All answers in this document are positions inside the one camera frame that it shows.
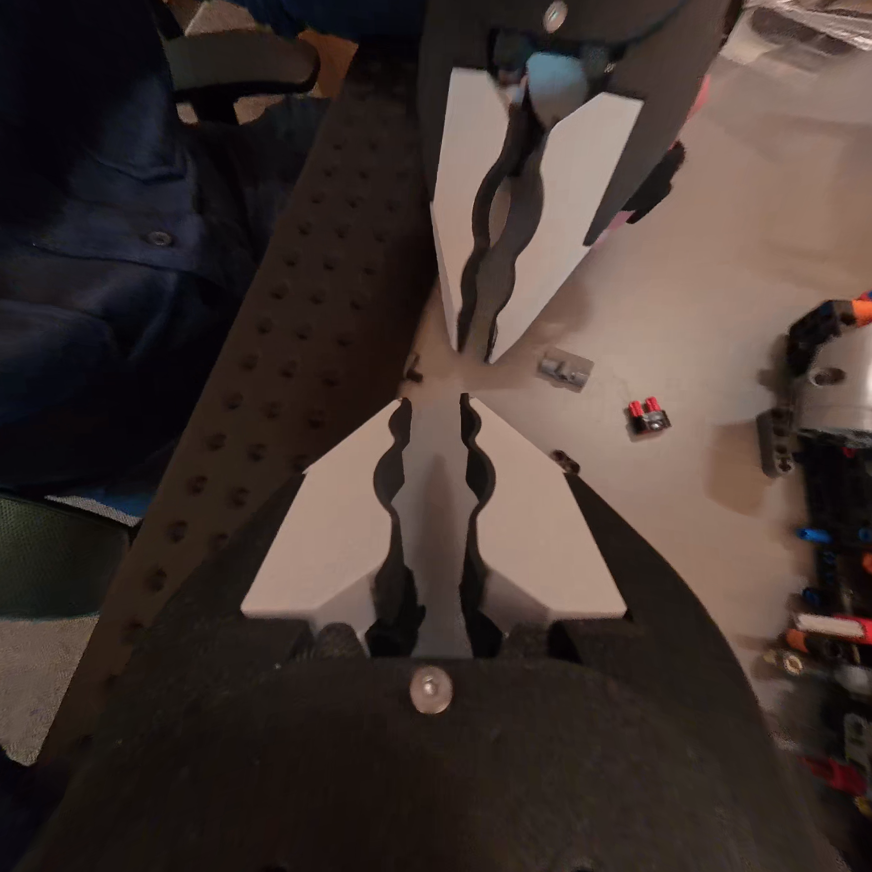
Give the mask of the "green chair seat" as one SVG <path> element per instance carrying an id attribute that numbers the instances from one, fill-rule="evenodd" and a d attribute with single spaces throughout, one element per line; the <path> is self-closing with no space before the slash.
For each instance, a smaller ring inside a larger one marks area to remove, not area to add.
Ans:
<path id="1" fill-rule="evenodd" d="M 2 493 L 2 619 L 97 615 L 133 540 L 133 529 L 120 521 Z"/>

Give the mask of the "black lego brick red pins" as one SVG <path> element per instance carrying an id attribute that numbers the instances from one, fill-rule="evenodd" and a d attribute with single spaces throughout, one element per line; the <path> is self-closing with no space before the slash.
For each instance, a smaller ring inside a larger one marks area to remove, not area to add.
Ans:
<path id="1" fill-rule="evenodd" d="M 656 397 L 650 396 L 642 401 L 631 401 L 626 407 L 629 430 L 633 435 L 643 436 L 671 429 L 666 411 Z"/>

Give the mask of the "person's dark blue clothing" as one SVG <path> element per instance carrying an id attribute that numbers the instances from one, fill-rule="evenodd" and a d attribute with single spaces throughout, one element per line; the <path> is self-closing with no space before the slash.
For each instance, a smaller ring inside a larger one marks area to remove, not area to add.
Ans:
<path id="1" fill-rule="evenodd" d="M 328 103 L 184 125 L 147 2 L 2 2 L 2 489 L 185 429 Z"/>

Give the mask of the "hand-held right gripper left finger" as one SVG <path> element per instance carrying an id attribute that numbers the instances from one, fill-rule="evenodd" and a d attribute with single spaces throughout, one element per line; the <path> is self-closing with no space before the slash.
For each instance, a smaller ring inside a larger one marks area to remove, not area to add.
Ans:
<path id="1" fill-rule="evenodd" d="M 251 619 L 350 628 L 375 657 L 409 657 L 418 591 L 393 502 L 406 481 L 411 402 L 391 401 L 303 473 L 241 604 Z"/>

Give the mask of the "person's left hand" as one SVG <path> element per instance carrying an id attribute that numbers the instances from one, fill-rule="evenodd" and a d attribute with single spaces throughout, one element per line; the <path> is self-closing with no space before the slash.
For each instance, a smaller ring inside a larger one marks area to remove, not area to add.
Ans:
<path id="1" fill-rule="evenodd" d="M 710 90 L 711 90 L 711 78 L 712 78 L 712 76 L 711 76 L 710 72 L 706 72 L 704 74 L 703 79 L 700 83 L 699 90 L 698 90 L 697 95 L 694 99 L 694 102 L 693 102 L 693 104 L 688 112 L 688 115 L 686 116 L 686 118 L 684 120 L 684 124 L 682 125 L 681 129 L 679 130 L 679 136 L 676 137 L 675 141 L 672 144 L 673 147 L 676 147 L 676 146 L 681 144 L 680 135 L 681 135 L 681 133 L 684 132 L 684 128 L 686 127 L 687 123 L 696 114 L 699 113 L 699 111 L 703 108 L 703 106 L 705 105 L 705 103 L 709 99 Z"/>

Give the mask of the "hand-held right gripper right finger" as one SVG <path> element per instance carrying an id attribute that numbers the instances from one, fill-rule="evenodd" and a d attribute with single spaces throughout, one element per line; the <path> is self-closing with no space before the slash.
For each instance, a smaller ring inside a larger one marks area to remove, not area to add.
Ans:
<path id="1" fill-rule="evenodd" d="M 496 658 L 511 633 L 614 620 L 627 604 L 579 507 L 570 477 L 480 399 L 460 398 L 466 529 L 461 614 L 474 658 Z"/>

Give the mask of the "partly built lego car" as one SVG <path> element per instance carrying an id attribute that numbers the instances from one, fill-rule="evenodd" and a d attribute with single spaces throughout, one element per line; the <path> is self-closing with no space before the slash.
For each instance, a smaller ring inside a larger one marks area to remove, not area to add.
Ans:
<path id="1" fill-rule="evenodd" d="M 766 659 L 822 682 L 827 749 L 804 764 L 870 820 L 871 315 L 870 292 L 828 300 L 784 338 L 779 404 L 756 419 L 770 478 L 801 475 L 813 576 Z"/>

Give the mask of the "black dimpled mat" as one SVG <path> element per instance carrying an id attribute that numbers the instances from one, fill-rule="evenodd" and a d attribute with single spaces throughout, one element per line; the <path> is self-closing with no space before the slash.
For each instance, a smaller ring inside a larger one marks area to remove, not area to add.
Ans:
<path id="1" fill-rule="evenodd" d="M 234 615 L 304 469 L 392 401 L 435 255 L 417 64 L 362 47 L 38 756 L 78 764 Z"/>

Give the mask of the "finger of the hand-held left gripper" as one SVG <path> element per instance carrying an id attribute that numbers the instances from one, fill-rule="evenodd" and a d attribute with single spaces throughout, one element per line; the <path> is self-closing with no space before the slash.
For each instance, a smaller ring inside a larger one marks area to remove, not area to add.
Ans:
<path id="1" fill-rule="evenodd" d="M 525 80 L 452 71 L 430 205 L 441 301 L 452 348 L 507 353 L 509 308 L 523 270 L 520 194 L 507 178 L 525 135 Z"/>
<path id="2" fill-rule="evenodd" d="M 515 282 L 495 318 L 489 363 L 518 342 L 587 255 L 585 238 L 643 107 L 641 99 L 600 93 L 548 134 L 538 224 L 514 261 Z"/>

